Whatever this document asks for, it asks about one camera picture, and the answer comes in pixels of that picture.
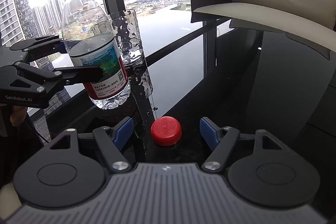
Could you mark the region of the left hand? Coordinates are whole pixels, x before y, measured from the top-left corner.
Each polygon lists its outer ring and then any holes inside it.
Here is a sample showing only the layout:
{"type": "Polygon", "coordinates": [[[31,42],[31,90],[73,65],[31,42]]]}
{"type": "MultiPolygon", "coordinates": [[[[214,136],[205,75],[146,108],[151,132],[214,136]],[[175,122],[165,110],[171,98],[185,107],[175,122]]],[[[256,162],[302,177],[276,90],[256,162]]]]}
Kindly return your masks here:
{"type": "Polygon", "coordinates": [[[13,112],[10,121],[13,126],[19,126],[24,122],[27,114],[27,108],[23,106],[13,106],[13,112]]]}

